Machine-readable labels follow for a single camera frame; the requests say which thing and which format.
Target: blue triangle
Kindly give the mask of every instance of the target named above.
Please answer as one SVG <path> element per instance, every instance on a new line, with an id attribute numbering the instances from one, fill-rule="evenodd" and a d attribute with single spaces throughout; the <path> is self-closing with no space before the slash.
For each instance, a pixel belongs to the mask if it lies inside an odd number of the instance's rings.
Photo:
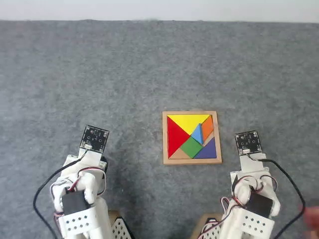
<path id="1" fill-rule="evenodd" d="M 198 126 L 196 127 L 196 129 L 194 130 L 194 132 L 191 134 L 191 136 L 200 144 L 203 144 L 203 133 L 201 131 L 201 125 L 198 124 Z"/>
<path id="2" fill-rule="evenodd" d="M 217 158 L 215 138 L 212 138 L 194 158 Z"/>

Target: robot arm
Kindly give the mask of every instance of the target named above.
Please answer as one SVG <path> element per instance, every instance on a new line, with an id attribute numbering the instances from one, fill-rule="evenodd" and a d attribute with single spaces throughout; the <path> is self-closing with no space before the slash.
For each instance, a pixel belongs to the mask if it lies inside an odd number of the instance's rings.
<path id="1" fill-rule="evenodd" d="M 60 177 L 50 187 L 54 217 L 63 238 L 112 239 L 108 207 L 100 197 L 106 189 L 107 162 L 102 161 L 108 131 L 86 126 L 79 157 L 68 155 Z M 98 192 L 104 179 L 104 190 Z"/>
<path id="2" fill-rule="evenodd" d="M 266 158 L 256 153 L 254 157 Z M 233 199 L 230 201 L 225 220 L 220 231 L 220 239 L 268 239 L 275 222 L 272 217 L 278 215 L 280 202 L 276 196 L 273 178 L 267 167 L 254 164 L 248 156 L 241 156 L 242 170 L 231 172 Z"/>
<path id="3" fill-rule="evenodd" d="M 241 170 L 230 173 L 232 199 L 222 220 L 212 222 L 198 239 L 269 239 L 275 223 L 272 217 L 280 211 L 277 181 L 262 162 L 251 159 L 266 158 L 257 132 L 240 133 L 235 138 Z"/>

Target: red triangle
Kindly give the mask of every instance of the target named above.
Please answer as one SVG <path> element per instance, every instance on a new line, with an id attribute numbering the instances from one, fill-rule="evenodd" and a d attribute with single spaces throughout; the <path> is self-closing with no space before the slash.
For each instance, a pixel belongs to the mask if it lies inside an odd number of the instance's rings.
<path id="1" fill-rule="evenodd" d="M 189 134 L 167 117 L 168 157 L 171 157 L 188 138 Z"/>

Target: tangram puzzle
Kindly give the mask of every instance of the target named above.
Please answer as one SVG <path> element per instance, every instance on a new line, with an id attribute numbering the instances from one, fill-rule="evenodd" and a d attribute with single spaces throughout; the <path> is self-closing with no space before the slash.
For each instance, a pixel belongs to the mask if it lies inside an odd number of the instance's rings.
<path id="1" fill-rule="evenodd" d="M 221 163 L 216 111 L 163 112 L 164 164 Z"/>

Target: wooden puzzle frame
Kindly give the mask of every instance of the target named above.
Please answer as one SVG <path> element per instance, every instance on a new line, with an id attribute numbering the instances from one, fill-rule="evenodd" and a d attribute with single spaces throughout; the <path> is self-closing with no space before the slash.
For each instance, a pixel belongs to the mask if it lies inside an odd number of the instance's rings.
<path id="1" fill-rule="evenodd" d="M 168 142 L 167 142 L 167 115 L 212 115 L 213 125 L 214 125 L 214 137 L 216 145 L 216 158 L 203 158 L 203 159 L 169 159 L 168 158 Z M 218 121 L 216 111 L 163 111 L 162 113 L 162 123 L 163 123 L 163 163 L 164 165 L 197 165 L 197 164 L 220 164 L 221 159 L 221 149 L 220 149 L 220 139 L 218 131 Z"/>

